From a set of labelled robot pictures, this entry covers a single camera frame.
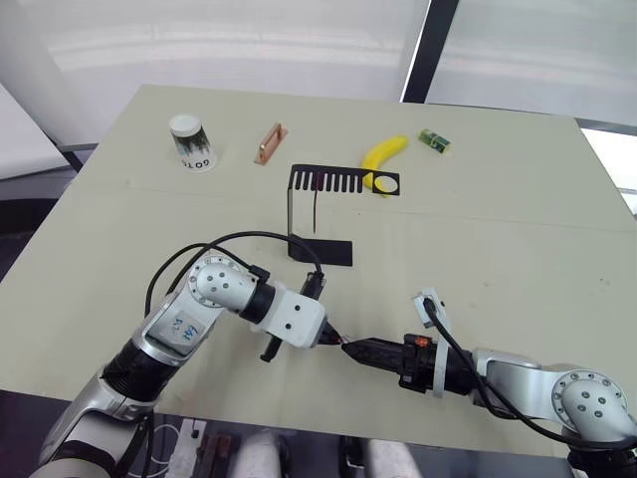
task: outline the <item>beige tabletop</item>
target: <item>beige tabletop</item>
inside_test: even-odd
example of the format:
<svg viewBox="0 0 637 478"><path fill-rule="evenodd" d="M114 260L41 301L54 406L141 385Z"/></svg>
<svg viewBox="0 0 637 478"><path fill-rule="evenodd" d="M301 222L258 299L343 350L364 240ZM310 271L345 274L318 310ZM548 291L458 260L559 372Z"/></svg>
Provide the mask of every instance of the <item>beige tabletop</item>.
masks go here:
<svg viewBox="0 0 637 478"><path fill-rule="evenodd" d="M188 172L176 158L167 123L182 112L201 116L218 151L209 172ZM290 133L257 165L257 145L276 121ZM451 153L420 143L424 127L449 138ZM72 399L142 320L148 280L174 251L240 230L285 232L291 164L358 166L395 134L411 138L384 165L401 174L399 197L318 196L317 237L353 241L352 268L324 267L320 300L334 326L354 338L423 333L410 298L433 286L465 349L597 368L619 381L634 410L634 220L573 119L169 87L137 93L0 284L0 387ZM298 194L295 217L306 235L307 195ZM228 247L290 287L311 269L276 241ZM159 411L563 452L467 397L399 388L397 375L337 348L282 346L265 364L267 341L237 317L223 318Z"/></svg>

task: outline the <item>comb teeth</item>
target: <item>comb teeth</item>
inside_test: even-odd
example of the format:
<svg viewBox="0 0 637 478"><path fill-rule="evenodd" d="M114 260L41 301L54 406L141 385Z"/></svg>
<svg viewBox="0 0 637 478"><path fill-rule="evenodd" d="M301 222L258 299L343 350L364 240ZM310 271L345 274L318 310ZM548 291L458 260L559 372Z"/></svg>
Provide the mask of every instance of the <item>comb teeth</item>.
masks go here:
<svg viewBox="0 0 637 478"><path fill-rule="evenodd" d="M372 175L374 186L371 192L376 194L400 194L400 179L398 173L361 169L358 167L325 166L321 164L293 164L288 181L288 189L302 189L303 191L318 189L327 192L355 192L363 191L363 178ZM378 177L389 177L396 183L394 191L382 191L375 186Z"/></svg>
<svg viewBox="0 0 637 478"><path fill-rule="evenodd" d="M296 190L362 192L362 178L368 174L347 174L341 172L294 171L293 183Z"/></svg>

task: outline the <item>black bracket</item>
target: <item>black bracket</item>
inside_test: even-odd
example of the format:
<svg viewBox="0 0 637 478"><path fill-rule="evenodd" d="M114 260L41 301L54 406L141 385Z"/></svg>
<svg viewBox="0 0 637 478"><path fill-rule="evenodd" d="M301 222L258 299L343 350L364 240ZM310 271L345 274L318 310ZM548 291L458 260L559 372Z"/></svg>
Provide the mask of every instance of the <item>black bracket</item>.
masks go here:
<svg viewBox="0 0 637 478"><path fill-rule="evenodd" d="M336 266L351 266L351 241L331 239L307 239L293 234L293 196L294 190L327 191L327 192L355 192L363 190L362 180L367 174L372 174L371 192L398 196L400 194L400 176L397 172L378 171L359 167L323 166L320 164L293 164L288 181L288 235L303 239L317 253L323 264ZM388 177L393 179L396 188L389 191L376 185L376 179ZM301 247L288 244L288 255L299 262L312 262L312 258Z"/></svg>

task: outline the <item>yellow banana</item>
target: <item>yellow banana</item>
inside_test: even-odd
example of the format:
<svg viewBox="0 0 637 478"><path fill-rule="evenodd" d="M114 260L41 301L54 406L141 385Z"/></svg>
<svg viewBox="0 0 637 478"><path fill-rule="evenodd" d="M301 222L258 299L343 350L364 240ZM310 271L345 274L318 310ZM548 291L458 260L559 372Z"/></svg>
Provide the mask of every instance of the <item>yellow banana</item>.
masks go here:
<svg viewBox="0 0 637 478"><path fill-rule="evenodd" d="M407 136L394 136L390 139L386 139L367 152L360 167L365 169L378 169L380 164L385 162L394 154L402 151L407 144L409 144L409 138ZM372 178L373 174L369 173L362 179L362 183L369 189L372 189ZM379 184L376 184L376 187L382 189Z"/></svg>

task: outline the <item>silver robot arm segment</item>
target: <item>silver robot arm segment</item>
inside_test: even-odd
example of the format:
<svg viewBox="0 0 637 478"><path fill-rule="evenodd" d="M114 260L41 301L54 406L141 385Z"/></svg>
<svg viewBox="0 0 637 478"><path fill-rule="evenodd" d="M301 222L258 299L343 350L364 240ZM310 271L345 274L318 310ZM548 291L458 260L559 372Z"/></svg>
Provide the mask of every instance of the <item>silver robot arm segment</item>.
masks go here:
<svg viewBox="0 0 637 478"><path fill-rule="evenodd" d="M33 476L45 476L37 474L45 468L66 469L63 461L74 469L88 460L87 469L96 465L110 475L129 466L141 445L144 417L225 310L251 322L254 332L299 348L313 347L325 324L324 307L316 300L260 280L225 256L201 258L179 292L151 311L58 419L41 451L45 466Z"/></svg>
<svg viewBox="0 0 637 478"><path fill-rule="evenodd" d="M525 416L550 420L588 441L637 437L623 390L603 373L575 365L542 367L530 358L485 349L472 356L476 371ZM496 408L507 411L489 395ZM484 406L475 391L473 399Z"/></svg>

